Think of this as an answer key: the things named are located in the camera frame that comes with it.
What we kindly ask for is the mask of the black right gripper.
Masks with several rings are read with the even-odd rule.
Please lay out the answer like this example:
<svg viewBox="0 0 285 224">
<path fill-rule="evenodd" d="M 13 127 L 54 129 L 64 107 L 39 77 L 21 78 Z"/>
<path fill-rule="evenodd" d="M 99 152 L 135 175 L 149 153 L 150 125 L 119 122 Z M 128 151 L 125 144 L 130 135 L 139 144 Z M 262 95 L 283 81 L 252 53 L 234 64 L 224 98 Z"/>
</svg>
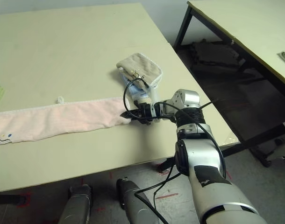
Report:
<svg viewBox="0 0 285 224">
<path fill-rule="evenodd" d="M 134 102 L 134 105 L 137 109 L 132 110 L 132 112 L 125 111 L 120 116 L 125 119 L 138 120 L 141 124 L 150 124 L 154 119 L 154 116 L 151 114 L 151 105 L 145 102 Z"/>
</svg>

